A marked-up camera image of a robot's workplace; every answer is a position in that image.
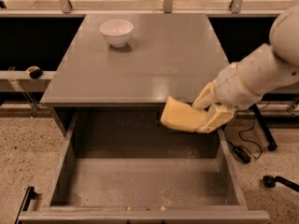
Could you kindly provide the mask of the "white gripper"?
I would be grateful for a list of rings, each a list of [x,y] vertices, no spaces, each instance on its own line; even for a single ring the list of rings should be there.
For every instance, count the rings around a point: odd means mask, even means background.
[[[261,99],[262,95],[253,93],[239,74],[238,63],[231,63],[219,72],[216,81],[206,84],[192,103],[195,109],[210,106],[196,131],[211,133],[230,121],[235,115],[235,109],[246,110]]]

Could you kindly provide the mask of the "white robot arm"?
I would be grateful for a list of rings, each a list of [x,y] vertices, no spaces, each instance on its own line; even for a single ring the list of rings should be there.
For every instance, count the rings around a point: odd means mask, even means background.
[[[195,126],[197,133],[211,133],[230,121],[235,111],[246,110],[263,96],[299,81],[299,6],[274,21],[269,42],[239,62],[223,68],[195,99],[192,107],[206,109]]]

